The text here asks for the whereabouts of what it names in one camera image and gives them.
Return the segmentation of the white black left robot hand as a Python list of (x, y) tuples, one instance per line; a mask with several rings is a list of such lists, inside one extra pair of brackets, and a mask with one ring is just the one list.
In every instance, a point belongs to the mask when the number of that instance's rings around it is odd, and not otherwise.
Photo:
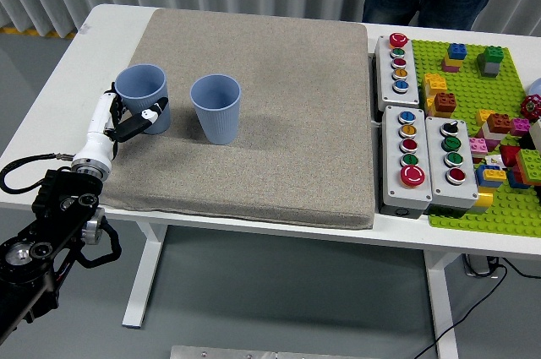
[(122, 122), (125, 106), (115, 83), (112, 82), (111, 89), (102, 94), (98, 101), (90, 121), (85, 146), (74, 156), (71, 171), (89, 174), (105, 182), (111, 173), (116, 144), (126, 142), (157, 124), (158, 119), (165, 113), (167, 104), (168, 98), (158, 95), (149, 106), (144, 106), (141, 112), (132, 114)]

